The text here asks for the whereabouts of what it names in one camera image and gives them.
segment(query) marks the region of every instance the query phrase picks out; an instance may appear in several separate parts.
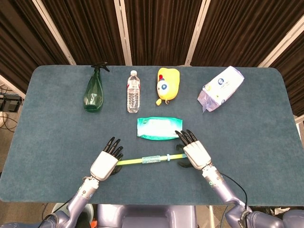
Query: green spray bottle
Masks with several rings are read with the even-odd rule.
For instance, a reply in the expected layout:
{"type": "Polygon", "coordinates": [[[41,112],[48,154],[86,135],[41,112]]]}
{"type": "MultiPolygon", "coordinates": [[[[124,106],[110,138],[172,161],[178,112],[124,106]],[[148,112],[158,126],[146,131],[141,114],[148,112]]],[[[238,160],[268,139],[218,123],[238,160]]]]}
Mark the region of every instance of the green spray bottle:
{"type": "Polygon", "coordinates": [[[103,106],[104,95],[103,85],[100,78],[100,68],[110,72],[110,70],[106,67],[106,64],[106,62],[102,62],[91,66],[94,68],[94,73],[87,84],[84,96],[84,108],[88,112],[97,112],[103,106]]]}

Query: white wipes package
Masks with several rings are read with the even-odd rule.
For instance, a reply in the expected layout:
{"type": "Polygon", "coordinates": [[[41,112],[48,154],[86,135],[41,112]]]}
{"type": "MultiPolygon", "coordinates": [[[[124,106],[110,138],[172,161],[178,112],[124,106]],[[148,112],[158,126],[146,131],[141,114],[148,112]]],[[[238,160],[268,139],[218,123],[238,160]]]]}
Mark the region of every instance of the white wipes package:
{"type": "Polygon", "coordinates": [[[218,108],[233,95],[244,81],[244,76],[234,67],[227,67],[222,73],[203,86],[198,101],[203,106],[203,112],[218,108]]]}
{"type": "Polygon", "coordinates": [[[146,117],[137,119],[137,136],[150,140],[169,140],[179,136],[182,120],[174,117],[146,117]]]}

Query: table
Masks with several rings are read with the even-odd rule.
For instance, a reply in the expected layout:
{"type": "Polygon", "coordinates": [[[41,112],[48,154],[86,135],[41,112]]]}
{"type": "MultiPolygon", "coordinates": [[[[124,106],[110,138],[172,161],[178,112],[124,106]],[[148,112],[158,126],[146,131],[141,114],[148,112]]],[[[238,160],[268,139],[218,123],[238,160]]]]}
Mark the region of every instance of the table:
{"type": "MultiPolygon", "coordinates": [[[[64,202],[107,141],[122,139],[124,159],[174,154],[179,139],[149,141],[136,137],[136,119],[173,116],[183,120],[204,144],[220,172],[248,194],[248,204],[303,205],[304,156],[282,76],[273,68],[237,69],[245,80],[221,107],[201,113],[197,96],[223,67],[174,67],[180,90],[169,105],[155,104],[160,66],[109,66],[101,71],[104,106],[83,109],[90,66],[40,66],[33,73],[23,111],[0,179],[3,201],[64,202]],[[141,80],[141,106],[126,111],[126,82],[131,70],[141,80]]],[[[242,191],[227,180],[236,194],[242,191]]],[[[201,171],[177,161],[125,166],[100,183],[92,203],[222,204],[201,171]]]]}

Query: yellow duck toy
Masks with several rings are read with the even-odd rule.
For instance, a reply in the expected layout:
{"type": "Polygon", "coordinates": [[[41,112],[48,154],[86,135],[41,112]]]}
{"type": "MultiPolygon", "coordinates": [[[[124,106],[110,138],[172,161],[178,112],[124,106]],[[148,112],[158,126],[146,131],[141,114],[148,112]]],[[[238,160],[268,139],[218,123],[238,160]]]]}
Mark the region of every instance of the yellow duck toy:
{"type": "Polygon", "coordinates": [[[160,105],[162,100],[169,104],[169,100],[176,97],[180,85],[180,72],[177,69],[161,68],[157,74],[157,93],[160,97],[156,104],[160,105]]]}

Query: brown curtain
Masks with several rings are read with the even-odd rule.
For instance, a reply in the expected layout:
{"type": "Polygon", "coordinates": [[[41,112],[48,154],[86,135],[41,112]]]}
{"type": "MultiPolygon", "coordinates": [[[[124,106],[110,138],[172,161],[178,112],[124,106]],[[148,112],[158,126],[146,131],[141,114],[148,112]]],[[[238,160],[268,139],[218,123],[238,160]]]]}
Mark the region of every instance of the brown curtain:
{"type": "Polygon", "coordinates": [[[26,92],[40,65],[68,64],[32,1],[0,0],[0,74],[26,92]]]}
{"type": "Polygon", "coordinates": [[[293,113],[304,114],[304,32],[270,66],[284,79],[293,113]]]}
{"type": "Polygon", "coordinates": [[[201,0],[125,0],[133,65],[185,64],[201,0]]]}
{"type": "Polygon", "coordinates": [[[124,65],[113,0],[43,0],[79,65],[124,65]]]}
{"type": "Polygon", "coordinates": [[[304,0],[213,0],[192,66],[256,67],[304,14],[304,0]]]}

